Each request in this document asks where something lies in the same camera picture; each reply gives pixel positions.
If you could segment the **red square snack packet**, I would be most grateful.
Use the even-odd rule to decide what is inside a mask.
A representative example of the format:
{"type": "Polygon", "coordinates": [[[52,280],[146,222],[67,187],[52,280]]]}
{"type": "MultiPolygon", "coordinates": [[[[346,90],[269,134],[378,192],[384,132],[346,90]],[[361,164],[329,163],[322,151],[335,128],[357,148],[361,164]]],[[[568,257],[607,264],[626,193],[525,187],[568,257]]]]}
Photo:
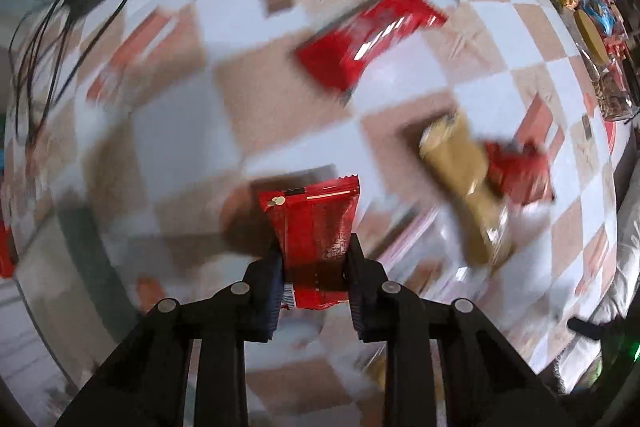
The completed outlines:
{"type": "Polygon", "coordinates": [[[347,300],[343,263],[360,195],[356,176],[258,194],[283,257],[283,306],[324,310],[347,300]]]}

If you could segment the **gold long snack packet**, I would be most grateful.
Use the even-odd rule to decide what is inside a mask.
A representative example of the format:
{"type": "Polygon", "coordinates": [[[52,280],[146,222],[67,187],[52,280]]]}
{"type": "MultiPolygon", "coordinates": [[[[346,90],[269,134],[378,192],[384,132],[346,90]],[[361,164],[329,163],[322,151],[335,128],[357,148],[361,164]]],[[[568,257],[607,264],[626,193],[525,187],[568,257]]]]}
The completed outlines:
{"type": "Polygon", "coordinates": [[[423,131],[419,155],[457,211],[470,265],[497,269],[513,251],[506,200],[488,182],[486,147],[459,112],[434,119],[423,131]]]}

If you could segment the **crumpled dark red wrapper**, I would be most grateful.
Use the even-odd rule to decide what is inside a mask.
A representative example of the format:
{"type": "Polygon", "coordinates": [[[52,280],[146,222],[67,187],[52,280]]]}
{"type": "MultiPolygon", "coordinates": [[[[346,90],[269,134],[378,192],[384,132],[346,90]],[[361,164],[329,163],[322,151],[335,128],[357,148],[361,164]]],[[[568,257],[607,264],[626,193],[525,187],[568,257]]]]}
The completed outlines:
{"type": "Polygon", "coordinates": [[[535,142],[486,142],[485,147],[488,182],[512,204],[555,200],[548,155],[535,142]]]}

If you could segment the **red KitKat wrapper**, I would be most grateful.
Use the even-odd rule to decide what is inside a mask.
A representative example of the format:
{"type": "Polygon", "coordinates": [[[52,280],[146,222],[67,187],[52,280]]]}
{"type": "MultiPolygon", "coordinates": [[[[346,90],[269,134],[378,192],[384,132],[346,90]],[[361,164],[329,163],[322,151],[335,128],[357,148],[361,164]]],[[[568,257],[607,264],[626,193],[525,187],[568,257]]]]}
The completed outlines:
{"type": "Polygon", "coordinates": [[[416,31],[446,21],[427,0],[370,0],[304,41],[294,55],[323,89],[347,96],[373,60],[416,31]]]}

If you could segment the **bag of peanuts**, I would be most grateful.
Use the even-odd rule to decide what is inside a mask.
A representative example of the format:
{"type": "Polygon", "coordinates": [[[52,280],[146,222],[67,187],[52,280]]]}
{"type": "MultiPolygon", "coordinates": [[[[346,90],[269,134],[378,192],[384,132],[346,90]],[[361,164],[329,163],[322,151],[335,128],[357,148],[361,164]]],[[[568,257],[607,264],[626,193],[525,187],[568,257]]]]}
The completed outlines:
{"type": "Polygon", "coordinates": [[[634,116],[636,106],[627,90],[623,69],[616,60],[611,60],[600,68],[594,91],[605,120],[620,121],[634,116]]]}

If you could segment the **yellow round lid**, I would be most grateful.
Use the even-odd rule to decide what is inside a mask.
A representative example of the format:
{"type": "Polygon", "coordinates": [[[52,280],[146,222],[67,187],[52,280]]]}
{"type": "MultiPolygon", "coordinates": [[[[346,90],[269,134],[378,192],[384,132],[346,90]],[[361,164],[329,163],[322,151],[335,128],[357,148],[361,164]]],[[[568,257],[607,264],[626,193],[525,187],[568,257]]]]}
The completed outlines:
{"type": "Polygon", "coordinates": [[[591,18],[585,11],[576,10],[574,12],[574,21],[593,61],[598,65],[606,64],[608,62],[608,52],[606,52],[603,40],[591,18]]]}

